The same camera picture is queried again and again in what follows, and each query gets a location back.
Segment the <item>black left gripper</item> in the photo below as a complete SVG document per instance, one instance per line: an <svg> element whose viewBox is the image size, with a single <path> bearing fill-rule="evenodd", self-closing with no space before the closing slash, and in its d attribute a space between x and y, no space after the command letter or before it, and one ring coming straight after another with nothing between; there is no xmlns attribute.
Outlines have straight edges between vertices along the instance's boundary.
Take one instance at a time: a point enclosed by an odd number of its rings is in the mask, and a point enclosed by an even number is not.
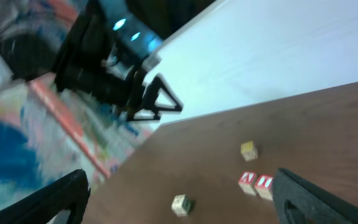
<svg viewBox="0 0 358 224"><path fill-rule="evenodd" d="M93 96L101 103L120 107L130 101L138 104L144 94L142 109L145 110L128 111L128 122L160 121L158 113L161 111L183 110L182 103L162 77L154 77L145 90L133 72L124 80L109 74L101 65L102 59L100 55L86 55L73 47L60 49L54 64L57 90L79 91Z"/></svg>

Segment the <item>red letter A block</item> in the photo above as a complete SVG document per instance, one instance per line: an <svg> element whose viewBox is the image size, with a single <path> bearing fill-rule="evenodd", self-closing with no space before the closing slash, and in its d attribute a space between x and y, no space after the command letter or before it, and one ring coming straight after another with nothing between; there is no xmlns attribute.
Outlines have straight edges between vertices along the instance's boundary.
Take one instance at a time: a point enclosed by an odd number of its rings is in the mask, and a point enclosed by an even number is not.
<svg viewBox="0 0 358 224"><path fill-rule="evenodd" d="M254 188L254 184L257 180L257 174L255 172L245 171L239 181L239 187L243 190L245 194L256 196L257 192Z"/></svg>

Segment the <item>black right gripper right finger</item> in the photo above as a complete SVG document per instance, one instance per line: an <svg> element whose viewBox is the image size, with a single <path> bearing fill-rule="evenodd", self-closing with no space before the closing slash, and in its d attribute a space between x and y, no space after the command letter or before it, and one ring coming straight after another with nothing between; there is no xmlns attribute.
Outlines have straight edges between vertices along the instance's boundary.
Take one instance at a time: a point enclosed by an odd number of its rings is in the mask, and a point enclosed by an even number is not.
<svg viewBox="0 0 358 224"><path fill-rule="evenodd" d="M273 178L273 204L284 224L358 224L358 207L284 168Z"/></svg>

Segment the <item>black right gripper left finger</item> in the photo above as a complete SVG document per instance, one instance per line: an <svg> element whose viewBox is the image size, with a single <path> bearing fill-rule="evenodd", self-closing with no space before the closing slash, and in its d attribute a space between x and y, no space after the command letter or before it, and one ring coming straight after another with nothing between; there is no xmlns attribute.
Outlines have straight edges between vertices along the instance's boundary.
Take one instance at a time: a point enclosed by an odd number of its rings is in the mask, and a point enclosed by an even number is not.
<svg viewBox="0 0 358 224"><path fill-rule="evenodd" d="M48 223L54 217L63 223L80 224L90 193L86 172L74 170L0 210L0 224Z"/></svg>

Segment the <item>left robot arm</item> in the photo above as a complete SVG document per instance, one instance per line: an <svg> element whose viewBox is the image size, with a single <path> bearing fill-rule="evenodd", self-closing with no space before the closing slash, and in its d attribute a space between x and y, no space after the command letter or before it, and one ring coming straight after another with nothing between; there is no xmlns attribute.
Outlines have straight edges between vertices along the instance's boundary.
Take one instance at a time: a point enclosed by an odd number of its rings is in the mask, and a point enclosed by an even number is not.
<svg viewBox="0 0 358 224"><path fill-rule="evenodd" d="M57 91L66 89L91 95L97 102L113 105L117 115L137 121L136 114L181 112L182 103L163 78L156 76L148 85L152 42L159 37L132 16L110 24L99 1L88 1L58 49L30 32L3 37L0 55L12 69L14 79L34 80L42 71L55 74Z"/></svg>

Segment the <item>red letter I block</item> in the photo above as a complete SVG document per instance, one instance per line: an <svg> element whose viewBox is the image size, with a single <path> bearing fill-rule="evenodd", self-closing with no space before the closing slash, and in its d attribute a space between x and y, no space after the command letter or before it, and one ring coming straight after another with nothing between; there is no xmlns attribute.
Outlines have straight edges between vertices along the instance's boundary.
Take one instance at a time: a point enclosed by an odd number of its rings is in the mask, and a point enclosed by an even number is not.
<svg viewBox="0 0 358 224"><path fill-rule="evenodd" d="M261 175L256 183L254 184L254 188L256 189L259 196L266 200L273 200L273 193L272 193L272 184L273 184L273 177L269 175Z"/></svg>

